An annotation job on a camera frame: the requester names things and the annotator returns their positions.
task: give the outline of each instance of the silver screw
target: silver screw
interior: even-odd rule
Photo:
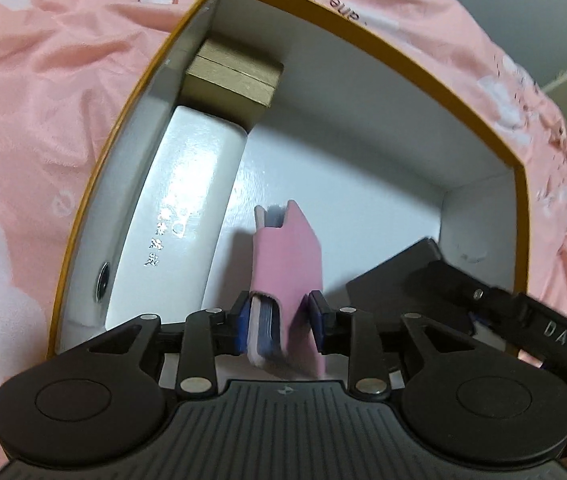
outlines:
[[[181,381],[181,389],[189,394],[202,394],[207,392],[212,383],[205,377],[188,377]]]
[[[362,394],[378,395],[382,394],[388,388],[388,383],[374,377],[367,377],[357,381],[355,388]]]

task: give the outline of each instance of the pink blanket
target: pink blanket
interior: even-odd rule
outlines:
[[[126,97],[194,1],[0,0],[0,383],[43,356],[92,167]],[[529,293],[567,315],[567,124],[558,108],[455,0],[315,1],[425,66],[524,161]]]

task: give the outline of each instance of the pink object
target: pink object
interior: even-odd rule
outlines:
[[[95,160],[194,1],[0,0],[0,382],[42,357]],[[456,0],[314,1],[357,16],[421,64],[519,156],[529,183],[529,293],[567,316],[567,124],[557,106]],[[10,291],[20,301],[6,301]]]
[[[306,294],[322,288],[321,245],[299,205],[290,200],[282,227],[261,227],[254,234],[250,293],[276,301],[282,354],[293,368],[319,379],[326,362],[299,307]]]

